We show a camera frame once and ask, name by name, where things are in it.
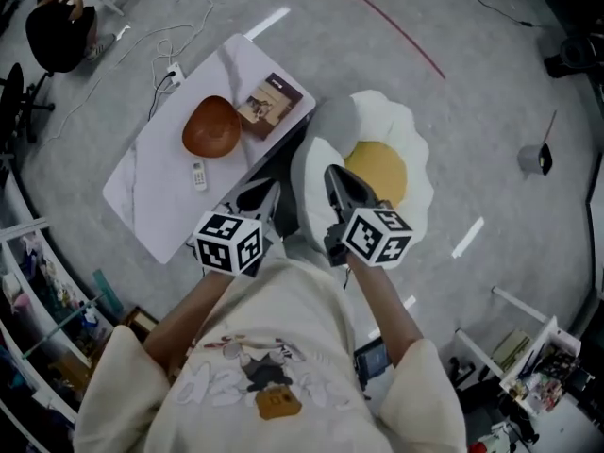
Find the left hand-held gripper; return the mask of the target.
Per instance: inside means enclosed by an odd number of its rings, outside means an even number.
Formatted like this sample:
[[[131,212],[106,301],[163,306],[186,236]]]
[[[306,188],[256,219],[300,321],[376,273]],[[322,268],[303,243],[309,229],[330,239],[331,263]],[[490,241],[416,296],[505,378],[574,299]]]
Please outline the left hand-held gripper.
[[[275,229],[280,195],[279,181],[253,180],[222,199],[229,212],[206,211],[193,232],[199,264],[233,277],[255,277],[269,249],[282,241]]]

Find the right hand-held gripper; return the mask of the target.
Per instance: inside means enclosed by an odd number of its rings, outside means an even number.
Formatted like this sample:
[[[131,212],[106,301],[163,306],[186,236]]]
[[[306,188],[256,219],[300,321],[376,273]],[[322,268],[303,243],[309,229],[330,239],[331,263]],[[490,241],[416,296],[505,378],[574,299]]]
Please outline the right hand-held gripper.
[[[324,173],[329,205],[337,221],[327,228],[324,247],[329,264],[344,265],[352,254],[369,267],[391,269],[403,259],[414,230],[387,200],[349,170],[335,164]],[[372,208],[347,205],[375,205]]]

